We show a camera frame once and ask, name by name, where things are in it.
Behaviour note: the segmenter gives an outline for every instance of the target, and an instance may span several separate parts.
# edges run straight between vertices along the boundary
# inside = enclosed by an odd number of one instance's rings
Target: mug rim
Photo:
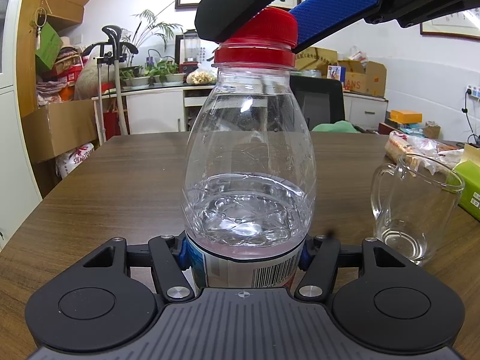
[[[446,169],[449,173],[454,175],[457,178],[457,180],[460,181],[460,185],[452,185],[452,184],[442,183],[440,181],[429,178],[428,176],[425,176],[424,174],[420,173],[419,171],[411,168],[410,165],[408,165],[405,161],[406,157],[418,157],[418,158],[422,158],[422,159],[425,159],[425,160],[430,161],[430,162],[435,162],[438,166],[442,167],[443,169]],[[441,163],[440,161],[437,161],[433,158],[426,157],[424,155],[416,154],[416,153],[405,153],[405,154],[403,154],[399,157],[398,161],[401,162],[402,166],[407,168],[410,172],[412,172],[412,173],[414,173],[418,176],[421,176],[423,179],[428,179],[431,183],[437,184],[437,185],[442,186],[444,188],[448,188],[452,192],[458,193],[458,192],[462,192],[465,189],[465,181],[462,178],[462,176],[460,176],[456,171],[454,171],[452,168],[449,168],[444,163]]]

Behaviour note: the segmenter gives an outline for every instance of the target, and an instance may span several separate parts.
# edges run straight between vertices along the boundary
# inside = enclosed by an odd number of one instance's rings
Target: red bottle cap
[[[297,45],[295,17],[279,8],[267,7],[250,19],[215,51],[215,63],[292,68]]]

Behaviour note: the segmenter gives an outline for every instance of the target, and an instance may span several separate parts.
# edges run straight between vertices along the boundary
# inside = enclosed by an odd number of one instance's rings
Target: blue gripper pad
[[[315,42],[331,35],[333,27],[349,19],[357,21],[362,13],[375,8],[380,0],[305,0],[290,10],[298,22],[298,53]]]

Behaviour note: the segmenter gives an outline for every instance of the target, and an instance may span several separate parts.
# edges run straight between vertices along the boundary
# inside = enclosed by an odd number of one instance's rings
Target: wooden table
[[[62,181],[0,253],[0,359],[23,360],[35,345],[23,319],[29,296],[112,237],[146,243],[183,231],[181,180],[187,133],[114,137]],[[318,190],[311,235],[335,228],[344,244],[372,235],[370,181],[385,136],[312,133]],[[455,347],[480,359],[480,224],[460,208],[426,269],[462,297]]]

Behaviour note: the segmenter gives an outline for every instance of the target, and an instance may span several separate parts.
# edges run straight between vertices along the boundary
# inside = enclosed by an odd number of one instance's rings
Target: transparent bottle
[[[199,287],[284,285],[298,264],[316,168],[290,89],[296,40],[294,17],[266,8],[215,52],[217,84],[190,133],[182,188]]]

